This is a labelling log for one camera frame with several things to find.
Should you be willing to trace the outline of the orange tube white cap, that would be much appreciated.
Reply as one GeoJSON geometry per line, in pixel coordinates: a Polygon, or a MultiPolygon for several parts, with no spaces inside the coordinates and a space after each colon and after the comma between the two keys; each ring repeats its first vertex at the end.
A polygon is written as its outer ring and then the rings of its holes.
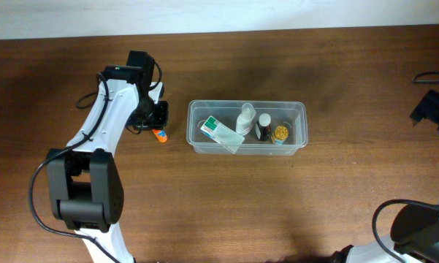
{"type": "Polygon", "coordinates": [[[161,143],[167,142],[168,136],[167,136],[167,133],[163,129],[153,129],[152,132],[159,142],[161,142],[161,143]]]}

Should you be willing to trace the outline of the white green medicine box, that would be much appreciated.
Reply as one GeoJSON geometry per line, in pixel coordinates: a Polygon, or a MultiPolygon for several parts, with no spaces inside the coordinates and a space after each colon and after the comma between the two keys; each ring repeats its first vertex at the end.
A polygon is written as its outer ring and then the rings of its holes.
{"type": "Polygon", "coordinates": [[[218,144],[221,144],[232,154],[236,154],[245,140],[244,136],[223,125],[222,122],[211,115],[202,124],[200,131],[218,144]]]}

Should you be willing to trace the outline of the white spray bottle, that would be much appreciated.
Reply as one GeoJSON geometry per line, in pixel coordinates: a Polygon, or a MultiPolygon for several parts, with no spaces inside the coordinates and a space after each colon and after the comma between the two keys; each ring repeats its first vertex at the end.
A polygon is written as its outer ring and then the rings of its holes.
{"type": "Polygon", "coordinates": [[[251,103],[242,105],[241,113],[236,120],[235,131],[241,135],[247,135],[253,128],[253,120],[256,117],[256,110],[251,103]]]}

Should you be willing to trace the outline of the dark bottle white cap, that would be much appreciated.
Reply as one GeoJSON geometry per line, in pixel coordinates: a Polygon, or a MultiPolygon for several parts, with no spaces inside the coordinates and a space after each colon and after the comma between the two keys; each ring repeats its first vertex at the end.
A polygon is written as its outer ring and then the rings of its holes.
{"type": "Polygon", "coordinates": [[[256,122],[256,136],[259,141],[267,141],[271,135],[271,117],[267,113],[262,113],[256,122]]]}

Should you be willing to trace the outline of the small jar gold lid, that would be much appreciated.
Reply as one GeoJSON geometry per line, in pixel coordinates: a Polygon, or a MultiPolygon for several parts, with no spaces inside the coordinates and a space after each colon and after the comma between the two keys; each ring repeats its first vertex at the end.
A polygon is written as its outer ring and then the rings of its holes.
{"type": "Polygon", "coordinates": [[[289,136],[289,130],[285,126],[277,126],[271,135],[272,143],[282,145],[289,136]]]}

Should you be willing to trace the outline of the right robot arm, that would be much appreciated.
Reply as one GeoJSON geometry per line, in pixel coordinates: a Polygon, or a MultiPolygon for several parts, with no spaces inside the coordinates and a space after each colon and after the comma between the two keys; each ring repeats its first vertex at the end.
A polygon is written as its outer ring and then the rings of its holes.
{"type": "Polygon", "coordinates": [[[375,241],[349,245],[334,252],[329,262],[439,262],[439,202],[428,204],[410,199],[391,199],[375,210],[371,223],[375,241]],[[380,237],[377,220],[390,205],[402,205],[390,234],[380,237]]]}

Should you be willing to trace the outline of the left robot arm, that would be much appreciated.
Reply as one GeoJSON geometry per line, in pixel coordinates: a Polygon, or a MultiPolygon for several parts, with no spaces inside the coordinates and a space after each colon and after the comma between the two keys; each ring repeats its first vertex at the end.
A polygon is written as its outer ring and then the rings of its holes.
{"type": "Polygon", "coordinates": [[[153,79],[160,69],[151,55],[132,50],[126,65],[97,73],[96,98],[83,126],[40,164],[47,170],[53,216],[66,225],[62,235],[81,239],[94,262],[135,260],[119,224],[124,191],[114,157],[124,130],[139,134],[167,125],[164,86],[153,79]]]}

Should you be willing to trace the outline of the clear plastic container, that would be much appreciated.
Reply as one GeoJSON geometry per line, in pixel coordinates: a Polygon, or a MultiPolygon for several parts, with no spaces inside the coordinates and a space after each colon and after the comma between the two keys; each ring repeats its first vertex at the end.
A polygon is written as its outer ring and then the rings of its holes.
{"type": "Polygon", "coordinates": [[[301,102],[194,100],[187,142],[197,153],[291,156],[308,143],[301,102]]]}

